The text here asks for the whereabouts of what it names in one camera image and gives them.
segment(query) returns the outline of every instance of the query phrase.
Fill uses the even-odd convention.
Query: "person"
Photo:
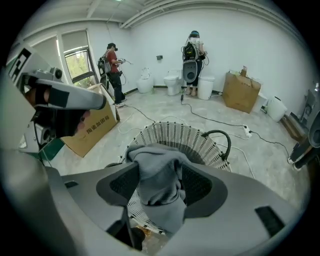
[[[188,40],[186,41],[185,45],[187,45],[189,42],[191,42],[195,47],[196,50],[198,52],[198,55],[205,55],[205,50],[204,50],[204,43],[200,40],[200,34],[198,31],[193,30],[191,32],[191,34],[189,35]],[[201,69],[203,66],[202,63],[202,59],[198,58],[196,60],[196,64],[197,64],[197,74],[196,74],[196,78],[193,82],[187,82],[186,83],[186,95],[190,95],[191,96],[196,96],[197,95],[197,85],[198,85],[198,79],[199,79],[199,75],[201,73]]]
[[[111,71],[108,74],[108,77],[114,89],[114,97],[115,97],[114,104],[116,107],[120,108],[125,105],[123,102],[126,100],[126,97],[122,92],[122,85],[120,80],[121,74],[118,70],[118,65],[123,64],[126,60],[125,59],[118,60],[116,55],[116,51],[118,50],[118,48],[113,42],[109,43],[106,49],[107,50],[105,53],[105,57],[111,66]]]

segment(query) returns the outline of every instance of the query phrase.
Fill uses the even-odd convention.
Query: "ceiling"
[[[120,28],[126,29],[166,13],[197,8],[250,13],[301,40],[288,17],[271,0],[48,0],[31,17],[21,34],[27,37],[52,26],[77,21],[118,22]]]

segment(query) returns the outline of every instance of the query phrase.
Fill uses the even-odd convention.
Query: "laundry basket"
[[[156,122],[146,126],[144,130],[133,138],[129,146],[163,144],[179,149],[192,163],[212,166],[231,172],[230,163],[222,159],[223,152],[217,144],[208,136],[202,137],[202,134],[204,132],[182,123]],[[127,149],[120,156],[119,163],[125,160],[126,153]],[[127,207],[130,219],[148,230],[164,234],[164,230],[153,224],[143,211],[137,190],[134,191]]]

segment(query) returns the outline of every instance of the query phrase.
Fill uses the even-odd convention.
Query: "gray towel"
[[[152,144],[132,145],[126,162],[139,165],[138,193],[148,218],[173,235],[183,224],[186,193],[181,189],[182,163],[190,163],[177,148]]]

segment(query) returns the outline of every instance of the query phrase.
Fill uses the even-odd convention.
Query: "concrete floor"
[[[158,121],[167,116],[176,116],[187,122],[188,125],[209,131],[213,129],[224,130],[228,134],[238,135],[245,138],[242,127],[228,126],[203,119],[190,113],[188,105],[180,104],[180,94],[168,96],[166,89],[157,88],[152,93],[140,94],[133,92],[128,95],[127,105],[140,109],[147,117]],[[286,129],[274,122],[262,111],[258,113],[244,113],[225,106],[221,96],[212,97],[210,100],[201,100],[197,97],[184,97],[184,103],[192,105],[193,112],[210,119],[221,122],[248,125],[248,127],[266,140],[277,141],[284,144],[291,153],[295,141],[289,136]],[[131,128],[143,128],[152,122],[141,113],[131,107],[118,109],[121,121],[110,132],[108,132],[84,157],[81,158],[64,146],[51,161],[53,167],[57,168],[61,175],[90,172],[104,168],[110,163],[118,162],[119,156],[124,152],[126,146],[139,132],[138,129],[126,132]],[[168,117],[164,121],[181,122],[174,117]],[[227,144],[224,137],[214,138],[217,143]],[[261,140],[253,134],[249,140],[231,136],[232,146],[242,149],[250,163],[255,178],[268,186],[282,198],[287,200],[297,209],[301,209],[305,203],[305,197],[309,190],[309,177],[305,168],[296,171],[287,163],[287,153],[278,144],[270,144]],[[231,149],[229,155],[232,171],[237,174],[252,177],[249,166],[243,153],[237,149]]]

